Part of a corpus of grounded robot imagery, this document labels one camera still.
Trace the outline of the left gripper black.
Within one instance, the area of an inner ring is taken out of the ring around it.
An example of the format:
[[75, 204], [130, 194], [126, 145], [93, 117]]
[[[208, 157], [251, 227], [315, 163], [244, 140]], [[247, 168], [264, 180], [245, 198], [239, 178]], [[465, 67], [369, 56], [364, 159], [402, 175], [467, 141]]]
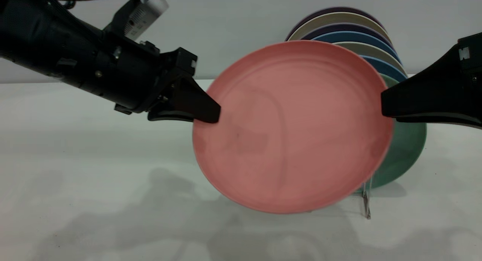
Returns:
[[179, 47], [162, 53], [112, 31], [99, 34], [93, 93], [124, 114], [148, 112], [149, 121], [215, 124], [221, 107], [193, 76], [197, 56]]

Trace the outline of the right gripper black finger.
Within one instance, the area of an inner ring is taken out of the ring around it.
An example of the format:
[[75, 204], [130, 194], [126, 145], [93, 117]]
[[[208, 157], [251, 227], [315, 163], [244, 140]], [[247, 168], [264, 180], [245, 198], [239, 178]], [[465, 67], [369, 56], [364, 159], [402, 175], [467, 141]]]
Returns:
[[480, 119], [482, 35], [460, 38], [439, 60], [381, 93], [396, 119]]
[[476, 129], [482, 129], [481, 122], [469, 121], [461, 118], [450, 118], [442, 116], [428, 116], [428, 117], [404, 117], [396, 118], [398, 122], [405, 123], [432, 123], [432, 124], [454, 124], [464, 127], [471, 127]]

